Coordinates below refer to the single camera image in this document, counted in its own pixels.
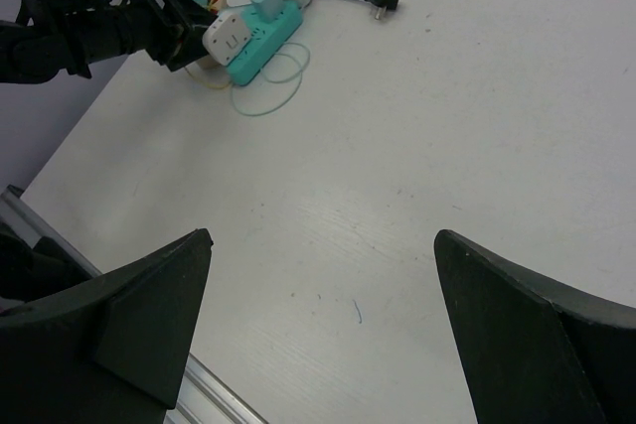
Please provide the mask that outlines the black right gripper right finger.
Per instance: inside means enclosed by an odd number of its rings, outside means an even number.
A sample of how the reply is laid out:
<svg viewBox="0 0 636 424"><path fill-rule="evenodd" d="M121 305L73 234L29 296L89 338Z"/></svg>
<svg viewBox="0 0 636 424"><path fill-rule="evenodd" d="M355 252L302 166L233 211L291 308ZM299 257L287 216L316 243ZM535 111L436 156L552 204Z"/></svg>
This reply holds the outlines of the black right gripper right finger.
<svg viewBox="0 0 636 424"><path fill-rule="evenodd" d="M438 278L480 423L632 423L635 310L448 229Z"/></svg>

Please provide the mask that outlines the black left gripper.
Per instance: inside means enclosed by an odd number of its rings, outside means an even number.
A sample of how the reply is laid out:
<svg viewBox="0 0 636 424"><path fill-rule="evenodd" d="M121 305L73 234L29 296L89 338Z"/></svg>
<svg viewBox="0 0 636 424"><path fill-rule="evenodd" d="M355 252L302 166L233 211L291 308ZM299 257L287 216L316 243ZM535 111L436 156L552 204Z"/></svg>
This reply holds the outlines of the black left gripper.
<svg viewBox="0 0 636 424"><path fill-rule="evenodd" d="M169 71L180 70L208 54L205 29L218 16L195 0L103 0L114 22L121 51L144 50Z"/></svg>

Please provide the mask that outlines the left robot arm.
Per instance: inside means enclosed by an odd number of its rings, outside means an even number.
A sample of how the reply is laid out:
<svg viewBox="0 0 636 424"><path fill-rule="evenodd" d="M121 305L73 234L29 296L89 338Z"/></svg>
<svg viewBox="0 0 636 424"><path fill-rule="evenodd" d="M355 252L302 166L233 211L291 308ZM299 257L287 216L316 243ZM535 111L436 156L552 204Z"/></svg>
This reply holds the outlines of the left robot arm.
<svg viewBox="0 0 636 424"><path fill-rule="evenodd" d="M194 0L21 0L16 20L1 24L1 80L89 78L90 65L139 51L177 71L206 55L216 19Z"/></svg>

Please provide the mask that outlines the white cube charger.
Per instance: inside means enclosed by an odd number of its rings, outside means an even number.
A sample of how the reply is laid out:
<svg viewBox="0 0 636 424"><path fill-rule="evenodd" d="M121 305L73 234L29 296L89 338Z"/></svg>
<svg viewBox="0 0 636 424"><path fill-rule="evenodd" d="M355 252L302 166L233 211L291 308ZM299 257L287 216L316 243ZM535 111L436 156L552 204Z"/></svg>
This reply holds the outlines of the white cube charger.
<svg viewBox="0 0 636 424"><path fill-rule="evenodd" d="M203 46L220 65L227 66L249 42L251 31L238 11L222 12L203 35Z"/></svg>

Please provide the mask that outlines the teal power strip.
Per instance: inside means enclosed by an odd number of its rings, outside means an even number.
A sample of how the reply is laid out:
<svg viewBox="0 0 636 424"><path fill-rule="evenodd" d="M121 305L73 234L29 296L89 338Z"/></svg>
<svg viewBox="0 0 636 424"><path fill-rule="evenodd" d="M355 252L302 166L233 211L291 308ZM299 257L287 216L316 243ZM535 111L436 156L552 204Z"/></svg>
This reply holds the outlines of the teal power strip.
<svg viewBox="0 0 636 424"><path fill-rule="evenodd" d="M284 0L282 12L272 21L262 20L256 8L245 7L240 15L251 37L229 63L227 72L234 85L248 85L280 47L303 22L301 9L294 0Z"/></svg>

